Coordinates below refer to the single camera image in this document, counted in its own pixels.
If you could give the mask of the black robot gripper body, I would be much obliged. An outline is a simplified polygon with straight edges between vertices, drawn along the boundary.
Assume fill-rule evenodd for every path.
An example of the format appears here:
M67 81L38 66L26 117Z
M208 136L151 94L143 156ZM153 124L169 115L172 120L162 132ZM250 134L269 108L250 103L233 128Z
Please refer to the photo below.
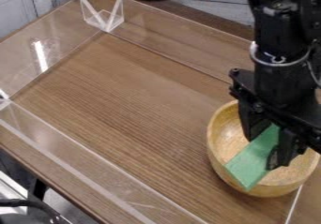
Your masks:
M288 128L303 139L307 149L321 154L321 48L312 45L289 56L274 55L250 45L254 69L230 70L230 94L249 103L258 102L272 125Z

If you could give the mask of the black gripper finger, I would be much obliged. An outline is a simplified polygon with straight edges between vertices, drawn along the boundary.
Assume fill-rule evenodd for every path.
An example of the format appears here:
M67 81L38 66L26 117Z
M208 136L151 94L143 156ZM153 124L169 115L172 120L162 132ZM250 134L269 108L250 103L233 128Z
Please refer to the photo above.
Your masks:
M303 155L307 151L307 146L303 139L288 128L279 130L277 145L272 148L266 170L273 171L280 167L289 167L293 159Z
M265 109L258 102L240 100L238 114L245 137L252 142L272 125L272 121L265 116Z

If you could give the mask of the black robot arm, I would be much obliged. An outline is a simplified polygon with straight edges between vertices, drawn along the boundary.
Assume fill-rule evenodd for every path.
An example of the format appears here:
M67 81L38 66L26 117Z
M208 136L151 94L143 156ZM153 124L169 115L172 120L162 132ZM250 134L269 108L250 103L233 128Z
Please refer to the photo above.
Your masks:
M230 70L245 137L279 126L266 168L291 165L309 149L321 154L321 0L249 0L254 18L252 70Z

